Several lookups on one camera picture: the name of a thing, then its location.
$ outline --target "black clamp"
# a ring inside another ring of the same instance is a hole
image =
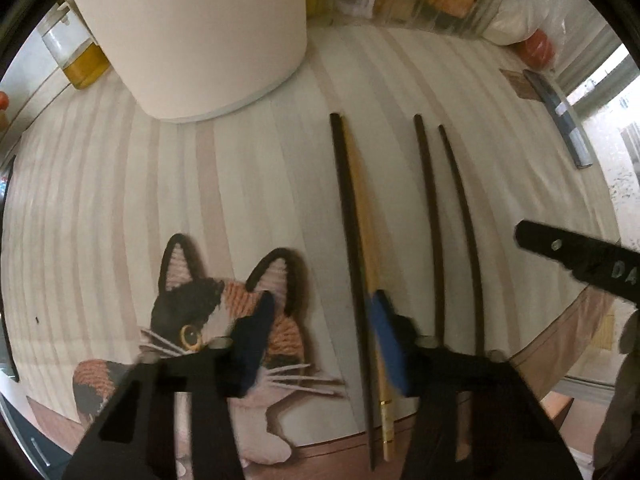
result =
[[[200,352],[140,362],[118,386],[86,432],[63,480],[175,480],[174,398],[191,394],[194,478],[243,480],[227,398],[254,384],[274,319],[264,292],[252,316],[236,321],[229,338]]]
[[[392,383],[405,397],[420,399],[401,480],[582,478],[510,362],[458,354],[420,337],[382,291],[372,298],[370,319]],[[470,402],[468,417],[460,415],[462,402]],[[456,459],[460,441],[470,448]]]

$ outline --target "wooden chopstick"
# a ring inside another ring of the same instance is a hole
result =
[[[347,124],[341,118],[342,132],[347,152],[351,183],[356,209],[356,219],[360,235],[360,250],[362,253],[362,267],[364,268],[364,287],[369,297],[380,288],[380,262],[378,257],[377,239],[371,222],[371,208],[369,193],[364,179],[362,160]],[[382,446],[385,461],[389,462],[395,453],[394,443],[394,413],[391,389],[386,376],[385,364],[378,346],[375,350],[376,370],[378,373],[378,399],[380,400],[380,417],[382,422]]]

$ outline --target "calico cat picture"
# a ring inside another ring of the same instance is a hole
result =
[[[141,328],[142,353],[161,358],[203,349],[213,338],[230,333],[235,320],[250,316],[263,291],[275,300],[275,319],[267,351],[254,386],[242,399],[230,399],[236,444],[244,465],[274,464],[287,460],[290,445],[268,431],[268,409],[299,392],[335,395],[329,389],[302,386],[303,381],[330,381],[305,375],[305,351],[300,327],[293,315],[300,300],[296,281],[296,255],[278,248],[267,254],[245,283],[203,277],[197,252],[183,234],[169,240],[160,268],[158,298],[149,328]],[[84,427],[94,420],[128,369],[105,361],[81,362],[74,371],[73,389],[78,416]],[[177,458],[187,463],[190,454],[189,396],[177,394]]]

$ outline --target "cooking oil bottle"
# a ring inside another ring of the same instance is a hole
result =
[[[38,24],[38,31],[62,72],[79,90],[95,82],[110,66],[68,1],[57,3]]]

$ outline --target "red ball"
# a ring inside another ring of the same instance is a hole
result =
[[[537,29],[528,40],[513,45],[516,54],[533,70],[546,68],[554,59],[556,50],[549,37]]]

